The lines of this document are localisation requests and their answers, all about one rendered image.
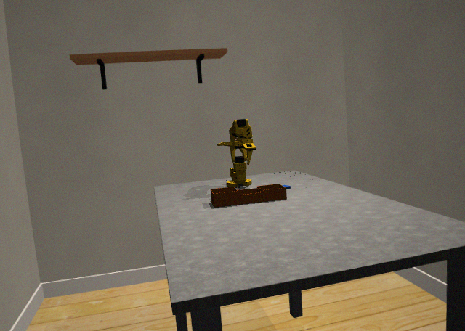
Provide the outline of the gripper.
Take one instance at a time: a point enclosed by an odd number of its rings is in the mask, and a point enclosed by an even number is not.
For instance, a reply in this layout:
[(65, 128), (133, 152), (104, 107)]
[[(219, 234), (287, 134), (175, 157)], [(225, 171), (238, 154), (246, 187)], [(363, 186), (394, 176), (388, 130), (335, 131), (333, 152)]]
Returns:
[(234, 142), (222, 142), (219, 143), (217, 146), (229, 146), (235, 149), (243, 148), (247, 151), (247, 165), (249, 165), (251, 160), (251, 155), (253, 150), (256, 149), (256, 146), (253, 144), (253, 139), (247, 138), (240, 138), (235, 140)]

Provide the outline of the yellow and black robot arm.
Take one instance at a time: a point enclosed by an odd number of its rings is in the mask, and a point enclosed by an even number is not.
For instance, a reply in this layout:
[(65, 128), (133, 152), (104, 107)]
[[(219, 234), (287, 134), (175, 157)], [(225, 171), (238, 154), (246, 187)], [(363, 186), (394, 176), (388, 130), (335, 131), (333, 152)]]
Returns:
[[(248, 124), (247, 119), (237, 119), (234, 120), (232, 123), (232, 127), (230, 127), (229, 130), (230, 133), (230, 141), (234, 142), (235, 139), (240, 139), (240, 138), (247, 138), (251, 139), (252, 138), (252, 131), (251, 127)], [(247, 151), (243, 148), (239, 148), (239, 150), (242, 152), (243, 156), (235, 156), (235, 148), (230, 147), (230, 152), (231, 152), (231, 158), (233, 162), (233, 168), (231, 168), (231, 176), (232, 180), (227, 181), (227, 186), (229, 187), (237, 187), (238, 184), (242, 185), (250, 185), (251, 180), (246, 179), (246, 163), (244, 161), (247, 161)]]

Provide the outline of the orange three-compartment bin rack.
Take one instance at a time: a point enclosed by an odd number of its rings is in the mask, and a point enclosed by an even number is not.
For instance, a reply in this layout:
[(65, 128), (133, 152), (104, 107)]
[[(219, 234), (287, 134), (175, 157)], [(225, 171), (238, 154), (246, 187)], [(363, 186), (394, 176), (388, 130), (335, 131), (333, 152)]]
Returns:
[(214, 207), (284, 200), (286, 187), (281, 184), (257, 186), (254, 189), (237, 190), (234, 187), (211, 189), (211, 202)]

